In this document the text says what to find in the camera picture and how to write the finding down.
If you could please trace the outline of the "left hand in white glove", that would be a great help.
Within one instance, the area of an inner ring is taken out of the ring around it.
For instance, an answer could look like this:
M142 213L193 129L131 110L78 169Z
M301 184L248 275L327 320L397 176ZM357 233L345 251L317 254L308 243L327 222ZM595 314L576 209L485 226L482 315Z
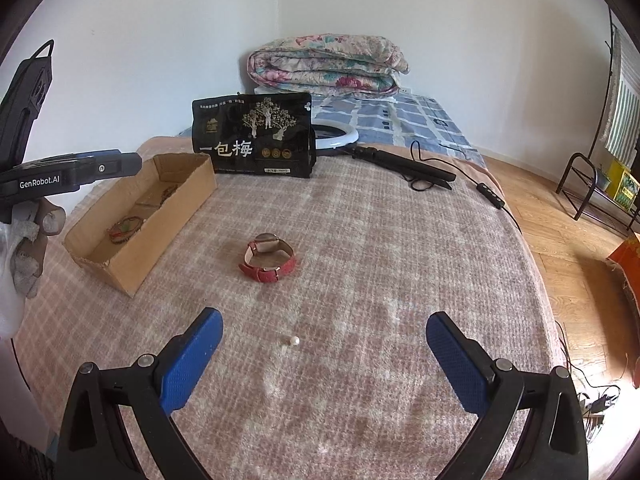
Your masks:
M46 198L12 207L1 223L1 338L20 329L26 300L38 294L50 237L62 232L65 210Z

